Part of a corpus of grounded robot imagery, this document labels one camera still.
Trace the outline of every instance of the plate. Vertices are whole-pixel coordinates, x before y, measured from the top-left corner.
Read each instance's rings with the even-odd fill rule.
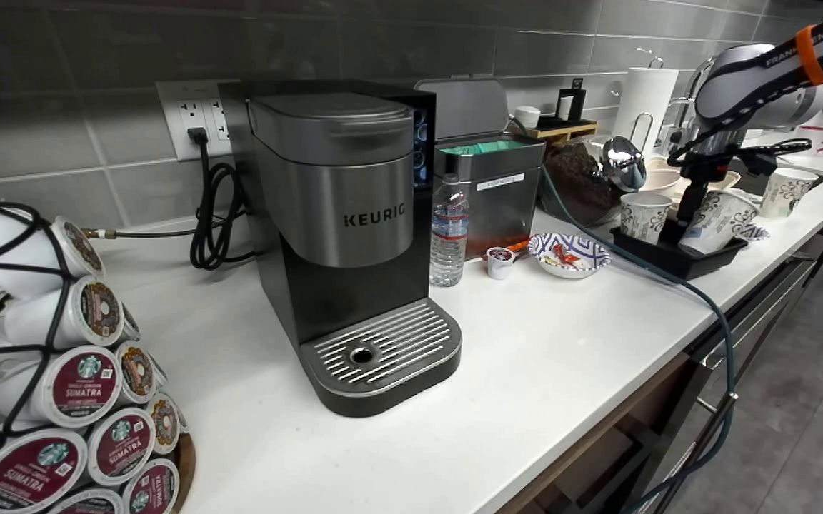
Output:
[[[610,262],[610,251],[600,243],[576,234],[536,234],[529,255],[544,271],[567,280],[593,277]]]

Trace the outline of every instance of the power cord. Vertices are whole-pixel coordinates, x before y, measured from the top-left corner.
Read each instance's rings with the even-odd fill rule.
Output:
[[[194,228],[191,233],[117,233],[117,228],[90,228],[90,238],[99,241],[167,241],[167,238],[190,238],[190,262],[194,268],[220,268],[227,262],[243,262],[249,257],[257,257],[257,251],[249,255],[234,255],[233,257],[233,234],[234,234],[234,220],[249,213],[243,183],[239,177],[239,168],[229,164],[210,164],[210,134],[207,128],[190,128],[190,140],[201,150],[201,164],[203,164],[203,195],[201,207],[194,213]],[[227,215],[214,215],[217,197],[224,183],[233,181],[233,204]]]
[[[646,495],[642,495],[636,502],[630,502],[624,512],[637,512],[643,508],[649,500],[662,497],[667,490],[690,480],[696,472],[700,472],[703,467],[709,467],[720,448],[727,445],[727,438],[729,438],[729,430],[733,430],[733,410],[739,402],[739,395],[734,395],[734,337],[733,337],[733,327],[724,315],[724,310],[707,294],[700,292],[697,285],[693,285],[690,280],[682,280],[676,277],[672,271],[656,265],[656,262],[646,262],[642,257],[636,257],[633,251],[624,251],[620,245],[612,245],[600,238],[594,238],[593,228],[587,228],[580,220],[572,217],[572,213],[567,210],[563,197],[557,195],[554,183],[552,183],[552,175],[550,168],[544,168],[544,181],[554,197],[554,207],[562,210],[562,215],[576,227],[580,228],[587,238],[593,238],[599,245],[610,248],[612,255],[630,260],[633,265],[637,268],[646,268],[653,271],[656,277],[667,280],[667,282],[676,282],[676,285],[683,285],[687,292],[693,292],[707,310],[713,310],[713,315],[719,317],[719,327],[724,331],[724,355],[727,355],[727,362],[724,362],[724,372],[727,372],[727,398],[724,398],[724,407],[727,407],[727,415],[720,420],[720,430],[719,430],[719,438],[716,442],[709,442],[709,448],[696,460],[696,464],[687,464],[677,474],[672,474],[669,480],[659,484],[656,490],[649,490]]]

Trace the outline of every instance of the black tray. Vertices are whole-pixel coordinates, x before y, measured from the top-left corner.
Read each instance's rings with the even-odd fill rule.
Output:
[[[624,251],[630,251],[646,262],[656,262],[659,268],[667,268],[669,274],[676,274],[682,280],[693,280],[693,277],[719,271],[727,262],[733,262],[742,248],[750,245],[747,241],[729,241],[729,245],[716,251],[716,255],[707,255],[707,257],[690,255],[690,251],[677,248],[677,241],[687,234],[687,227],[682,227],[676,220],[667,224],[659,245],[626,238],[620,228],[616,228],[612,234],[616,234],[616,245],[620,245]]]

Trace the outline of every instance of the coffee maker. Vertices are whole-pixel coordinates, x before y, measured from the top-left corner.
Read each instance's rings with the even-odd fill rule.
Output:
[[[446,381],[460,327],[430,300],[434,94],[233,83],[224,101],[269,220],[260,280],[324,407],[369,417]]]

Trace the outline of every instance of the wall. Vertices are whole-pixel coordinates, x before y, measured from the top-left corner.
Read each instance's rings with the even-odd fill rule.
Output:
[[[797,25],[769,0],[0,0],[0,193],[90,227],[190,215],[159,81],[499,75],[544,104],[580,75],[590,114],[619,108],[636,48],[683,83],[703,57]]]

